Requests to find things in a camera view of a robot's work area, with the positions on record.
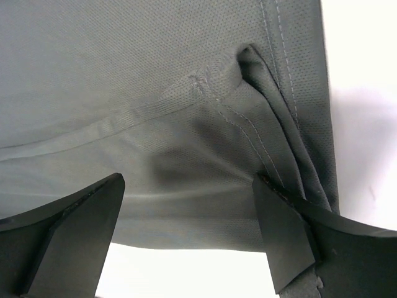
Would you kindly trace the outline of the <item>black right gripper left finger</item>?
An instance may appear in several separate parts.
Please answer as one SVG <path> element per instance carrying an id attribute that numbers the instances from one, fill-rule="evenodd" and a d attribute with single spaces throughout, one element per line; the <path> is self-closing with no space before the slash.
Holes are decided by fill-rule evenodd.
<path id="1" fill-rule="evenodd" d="M 114 173 L 1 219 L 1 297 L 95 297 L 124 191 Z"/>

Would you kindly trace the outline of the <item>dark grey t-shirt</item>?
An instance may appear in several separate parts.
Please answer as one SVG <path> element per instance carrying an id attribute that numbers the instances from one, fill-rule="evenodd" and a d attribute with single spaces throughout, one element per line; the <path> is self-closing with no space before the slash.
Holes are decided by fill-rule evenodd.
<path id="1" fill-rule="evenodd" d="M 2 1 L 1 216 L 121 173 L 114 242 L 259 251 L 251 184 L 339 212 L 319 1 Z"/>

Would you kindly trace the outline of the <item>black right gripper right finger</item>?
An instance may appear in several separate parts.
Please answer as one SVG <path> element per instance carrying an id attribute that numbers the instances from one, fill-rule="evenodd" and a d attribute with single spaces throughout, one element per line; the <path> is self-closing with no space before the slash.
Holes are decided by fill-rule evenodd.
<path id="1" fill-rule="evenodd" d="M 261 173 L 252 190 L 280 297 L 396 297 L 396 231 L 286 194 Z"/>

